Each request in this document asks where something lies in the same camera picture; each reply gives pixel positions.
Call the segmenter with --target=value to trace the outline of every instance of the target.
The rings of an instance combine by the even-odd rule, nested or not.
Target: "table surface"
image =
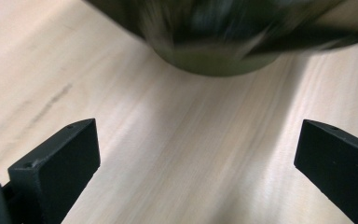
[[[202,77],[83,1],[0,0],[0,182],[89,118],[102,165],[63,223],[351,223],[293,161],[303,119],[358,137],[358,45]]]

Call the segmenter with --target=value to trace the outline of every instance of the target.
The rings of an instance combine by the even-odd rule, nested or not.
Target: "blurry object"
[[[0,224],[58,224],[100,167],[95,119],[67,125],[8,168]]]
[[[167,62],[243,74],[282,52],[358,43],[358,0],[88,0]]]
[[[358,138],[328,124],[304,120],[295,166],[358,224]]]

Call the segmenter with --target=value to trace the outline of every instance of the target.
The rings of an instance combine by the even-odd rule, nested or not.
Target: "light wood surface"
[[[88,118],[102,166],[63,223],[351,223],[293,160],[303,119],[358,136],[358,45],[201,77],[85,2],[0,0],[0,182]]]

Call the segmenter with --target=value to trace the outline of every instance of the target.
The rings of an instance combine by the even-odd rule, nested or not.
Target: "wood grain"
[[[64,223],[351,223],[293,160],[303,119],[358,136],[358,45],[202,77],[82,1],[0,0],[0,182],[87,118],[102,166]]]

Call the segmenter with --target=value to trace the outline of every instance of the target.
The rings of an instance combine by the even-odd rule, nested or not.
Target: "wooden table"
[[[358,45],[202,77],[85,2],[0,0],[0,182],[88,118],[102,165],[64,223],[351,223],[293,160],[303,119],[358,136]]]

